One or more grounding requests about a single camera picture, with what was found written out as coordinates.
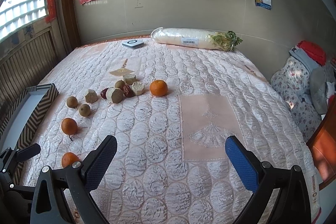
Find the orange with stem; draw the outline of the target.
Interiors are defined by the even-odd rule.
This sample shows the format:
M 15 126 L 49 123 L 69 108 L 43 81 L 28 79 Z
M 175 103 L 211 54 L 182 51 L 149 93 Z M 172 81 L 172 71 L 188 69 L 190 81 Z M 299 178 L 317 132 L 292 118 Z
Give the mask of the orange with stem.
M 77 134 L 78 126 L 74 119 L 64 118 L 61 123 L 61 130 L 72 140 L 72 136 Z

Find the brown round fruit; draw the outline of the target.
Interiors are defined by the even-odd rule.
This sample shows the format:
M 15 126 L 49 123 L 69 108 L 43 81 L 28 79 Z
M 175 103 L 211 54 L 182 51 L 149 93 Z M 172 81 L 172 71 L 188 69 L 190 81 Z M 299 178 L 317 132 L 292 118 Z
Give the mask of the brown round fruit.
M 123 80 L 118 80 L 114 85 L 114 87 L 118 89 L 123 89 L 124 86 L 125 86 L 125 82 Z
M 79 106 L 78 111 L 82 117 L 88 117 L 91 114 L 91 107 L 84 103 Z
M 76 97 L 70 96 L 67 98 L 66 104 L 69 108 L 75 109 L 78 106 L 78 100 Z

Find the red jujube date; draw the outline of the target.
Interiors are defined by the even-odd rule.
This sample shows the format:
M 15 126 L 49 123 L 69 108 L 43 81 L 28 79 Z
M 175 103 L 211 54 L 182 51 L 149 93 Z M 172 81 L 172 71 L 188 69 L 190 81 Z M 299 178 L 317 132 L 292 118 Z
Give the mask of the red jujube date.
M 105 88 L 105 89 L 103 89 L 103 90 L 101 91 L 100 96 L 101 96 L 103 99 L 106 99 L 106 93 L 107 93 L 107 91 L 108 91 L 108 88 Z
M 131 98 L 133 96 L 135 96 L 134 94 L 134 91 L 132 90 L 132 88 L 125 84 L 123 87 L 122 87 L 122 91 L 123 91 L 123 94 L 126 98 Z

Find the large cut yam piece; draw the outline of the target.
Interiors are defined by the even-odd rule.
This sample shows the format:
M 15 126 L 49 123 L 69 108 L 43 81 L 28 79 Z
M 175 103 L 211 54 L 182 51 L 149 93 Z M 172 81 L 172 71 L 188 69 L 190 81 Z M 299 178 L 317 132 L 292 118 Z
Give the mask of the large cut yam piece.
M 110 103 L 120 103 L 123 100 L 123 91 L 119 88 L 110 87 L 106 91 L 106 99 Z

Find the white cut piece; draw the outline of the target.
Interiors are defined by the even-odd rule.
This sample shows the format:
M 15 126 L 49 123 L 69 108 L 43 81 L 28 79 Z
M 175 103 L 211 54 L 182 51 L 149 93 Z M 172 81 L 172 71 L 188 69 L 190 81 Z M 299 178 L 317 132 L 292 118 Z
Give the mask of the white cut piece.
M 133 84 L 134 82 L 137 82 L 137 77 L 136 77 L 136 75 L 134 75 L 134 74 L 132 74 L 132 73 L 129 73 L 129 74 L 123 75 L 123 81 L 124 81 L 127 85 L 132 86 L 132 84 Z
M 131 89 L 136 96 L 140 96 L 144 93 L 145 85 L 142 82 L 135 81 L 134 83 L 132 83 Z

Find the white cut piece front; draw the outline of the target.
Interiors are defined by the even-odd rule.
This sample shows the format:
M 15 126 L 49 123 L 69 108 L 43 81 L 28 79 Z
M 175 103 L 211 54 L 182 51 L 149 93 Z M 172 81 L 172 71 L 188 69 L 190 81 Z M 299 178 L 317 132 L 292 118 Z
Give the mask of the white cut piece front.
M 132 83 L 131 89 L 136 96 L 140 96 L 144 93 L 145 85 L 142 82 L 135 81 L 134 83 Z

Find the chevron patterned gift box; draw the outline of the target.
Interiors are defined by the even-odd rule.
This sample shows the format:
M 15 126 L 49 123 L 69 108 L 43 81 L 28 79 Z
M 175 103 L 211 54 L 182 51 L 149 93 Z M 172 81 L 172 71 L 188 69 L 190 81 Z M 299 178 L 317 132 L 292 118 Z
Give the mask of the chevron patterned gift box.
M 55 84 L 25 88 L 1 124 L 1 152 L 7 148 L 22 150 L 33 143 L 39 125 L 58 94 Z

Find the orange wooden chair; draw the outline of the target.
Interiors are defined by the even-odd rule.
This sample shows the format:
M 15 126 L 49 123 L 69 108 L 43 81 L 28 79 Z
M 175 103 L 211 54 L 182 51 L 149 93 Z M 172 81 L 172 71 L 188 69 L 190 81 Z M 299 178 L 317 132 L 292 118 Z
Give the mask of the orange wooden chair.
M 335 100 L 331 103 L 325 118 L 321 121 L 315 133 L 308 140 L 314 166 L 321 175 L 322 182 L 319 189 L 327 187 L 335 180 L 336 165 L 336 118 L 335 118 Z

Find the wooden radiator cover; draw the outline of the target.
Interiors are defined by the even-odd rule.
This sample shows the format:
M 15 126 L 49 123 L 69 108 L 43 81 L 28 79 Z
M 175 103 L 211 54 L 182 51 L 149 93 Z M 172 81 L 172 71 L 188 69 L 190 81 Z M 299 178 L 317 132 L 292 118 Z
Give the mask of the wooden radiator cover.
M 32 24 L 1 41 L 1 117 L 25 88 L 37 85 L 66 56 L 60 31 Z

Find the red cloth item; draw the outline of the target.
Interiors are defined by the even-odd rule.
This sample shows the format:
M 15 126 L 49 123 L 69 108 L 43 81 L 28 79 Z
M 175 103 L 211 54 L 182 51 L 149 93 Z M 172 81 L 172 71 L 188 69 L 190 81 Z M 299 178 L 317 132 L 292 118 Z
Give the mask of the red cloth item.
M 319 65 L 324 66 L 326 64 L 326 52 L 316 43 L 302 40 L 297 46 Z

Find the large orange mid bed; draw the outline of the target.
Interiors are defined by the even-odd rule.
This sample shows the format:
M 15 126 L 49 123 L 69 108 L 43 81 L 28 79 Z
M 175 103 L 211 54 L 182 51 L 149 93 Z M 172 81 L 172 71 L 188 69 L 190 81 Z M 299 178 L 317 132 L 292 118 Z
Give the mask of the large orange mid bed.
M 150 84 L 150 92 L 156 97 L 165 96 L 168 92 L 167 83 L 163 80 L 155 80 Z

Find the window with grille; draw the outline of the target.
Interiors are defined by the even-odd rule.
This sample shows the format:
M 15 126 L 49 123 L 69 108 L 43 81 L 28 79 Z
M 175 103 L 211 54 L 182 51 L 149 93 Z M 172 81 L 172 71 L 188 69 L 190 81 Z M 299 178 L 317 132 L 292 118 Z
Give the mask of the window with grille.
M 47 15 L 46 0 L 4 0 L 1 4 L 1 39 Z

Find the white square device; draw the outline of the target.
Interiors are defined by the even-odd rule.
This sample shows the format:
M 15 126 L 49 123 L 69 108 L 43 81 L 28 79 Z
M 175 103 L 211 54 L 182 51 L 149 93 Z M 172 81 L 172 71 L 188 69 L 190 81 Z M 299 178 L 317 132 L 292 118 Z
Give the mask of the white square device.
M 134 39 L 134 40 L 128 40 L 122 42 L 122 45 L 124 47 L 130 48 L 130 49 L 136 49 L 136 48 L 141 48 L 144 46 L 144 42 L 142 40 Z

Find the wrapped white daikon radish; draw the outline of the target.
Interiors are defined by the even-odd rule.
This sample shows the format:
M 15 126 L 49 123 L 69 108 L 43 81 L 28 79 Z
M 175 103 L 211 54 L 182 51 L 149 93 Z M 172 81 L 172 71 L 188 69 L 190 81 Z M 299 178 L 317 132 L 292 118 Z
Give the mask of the wrapped white daikon radish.
M 200 48 L 205 50 L 233 51 L 243 40 L 233 31 L 209 31 L 194 28 L 159 27 L 151 39 L 160 44 Z

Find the red paper strip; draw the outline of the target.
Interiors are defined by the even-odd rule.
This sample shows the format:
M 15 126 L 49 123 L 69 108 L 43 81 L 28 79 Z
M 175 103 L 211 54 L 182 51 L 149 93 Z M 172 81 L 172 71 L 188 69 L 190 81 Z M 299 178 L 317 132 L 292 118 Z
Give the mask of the red paper strip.
M 56 4 L 55 0 L 46 0 L 47 1 L 47 11 L 48 14 L 45 18 L 47 23 L 52 22 L 54 19 L 56 19 Z

